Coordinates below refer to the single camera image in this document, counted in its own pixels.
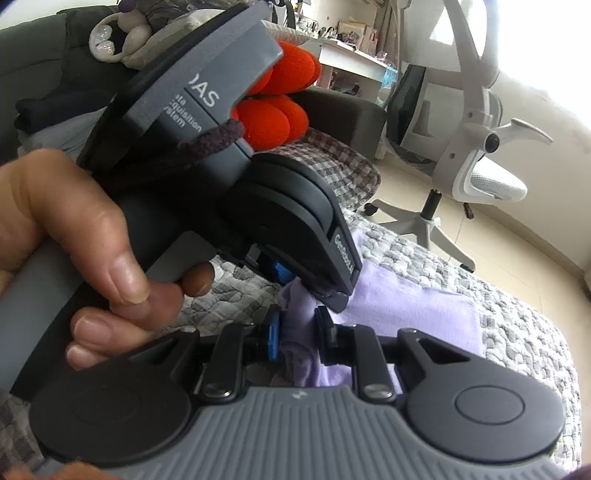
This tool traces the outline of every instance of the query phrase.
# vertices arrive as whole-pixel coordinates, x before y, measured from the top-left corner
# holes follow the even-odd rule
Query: office chair
[[[420,212],[412,212],[383,200],[367,203],[363,212],[371,216],[378,210],[396,219],[382,226],[406,235],[412,233],[417,243],[429,249],[431,242],[461,262],[461,267],[474,272],[474,259],[460,249],[441,229],[435,217],[444,194],[466,205],[519,202],[527,194],[526,185],[515,175],[486,156],[513,140],[536,140],[551,144],[552,138],[539,128],[513,118],[501,126],[502,105],[489,88],[499,74],[498,6],[496,0],[484,0],[486,6],[486,41],[482,56],[478,55],[466,16],[457,0],[443,0],[453,30],[460,71],[409,64],[403,77],[386,101],[387,124],[385,145],[406,163],[432,176],[433,189]],[[398,18],[403,18],[410,1],[400,2]],[[462,117],[448,135],[430,133],[432,103],[437,95],[426,98],[429,85],[460,91],[463,97]],[[450,117],[439,115],[439,122]]]

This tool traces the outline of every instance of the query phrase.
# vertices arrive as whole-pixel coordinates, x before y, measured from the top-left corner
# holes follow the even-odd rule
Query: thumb
[[[150,288],[137,263],[121,209],[67,155],[37,150],[22,161],[16,203],[70,255],[102,296],[137,304]]]

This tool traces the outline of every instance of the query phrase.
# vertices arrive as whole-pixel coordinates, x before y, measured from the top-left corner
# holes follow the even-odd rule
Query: fingernail
[[[146,300],[136,305],[118,305],[110,302],[109,308],[114,314],[127,320],[143,320],[150,313],[150,302]]]
[[[80,345],[72,345],[66,351],[66,358],[70,365],[76,368],[88,368],[96,365],[96,356]]]
[[[124,301],[138,304],[148,298],[150,293],[148,280],[131,252],[118,256],[111,265],[109,273]]]
[[[197,297],[201,297],[203,295],[205,295],[206,293],[208,293],[213,286],[213,282],[209,282],[206,285],[204,285],[203,287],[201,287],[201,289],[197,292]]]
[[[112,336],[109,326],[97,319],[82,317],[74,325],[74,338],[78,342],[91,343],[92,345],[106,345]]]

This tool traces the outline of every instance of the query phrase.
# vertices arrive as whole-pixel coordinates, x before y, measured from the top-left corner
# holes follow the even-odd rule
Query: purple cloth
[[[363,233],[354,231],[359,250]],[[304,288],[299,278],[281,292],[284,310],[281,324],[281,352],[286,374],[298,387],[351,385],[351,370],[343,365],[326,367],[320,363],[314,341],[314,310],[319,302]],[[464,295],[425,288],[397,276],[371,261],[363,269],[344,312],[331,312],[337,324],[360,323],[377,335],[396,336],[400,328],[411,327],[440,338],[468,352],[482,356],[482,330],[476,307]],[[390,373],[400,392],[393,366]]]

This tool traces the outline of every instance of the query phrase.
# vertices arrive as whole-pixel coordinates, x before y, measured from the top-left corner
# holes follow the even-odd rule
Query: red foam ball
[[[273,67],[267,70],[261,78],[251,87],[250,90],[246,93],[247,95],[254,95],[259,93],[264,87],[266,87],[267,83],[271,79],[271,75],[273,74]]]
[[[278,108],[260,100],[243,100],[236,109],[244,124],[244,139],[255,151],[283,145],[290,134],[290,122]]]
[[[322,72],[322,65],[320,64],[320,60],[318,60],[316,57],[314,57],[309,51],[307,51],[306,53],[310,56],[310,58],[314,62],[314,75],[312,75],[312,78],[310,79],[308,84],[306,84],[306,86],[302,90],[307,89],[316,80],[318,80],[320,78],[320,73]]]
[[[313,78],[316,64],[308,52],[290,43],[278,42],[283,49],[283,57],[273,67],[269,82],[260,93],[277,95],[303,90]]]
[[[302,107],[287,95],[262,97],[260,100],[281,110],[289,120],[290,134],[285,143],[293,142],[304,136],[306,130],[308,130],[309,122],[308,115]]]

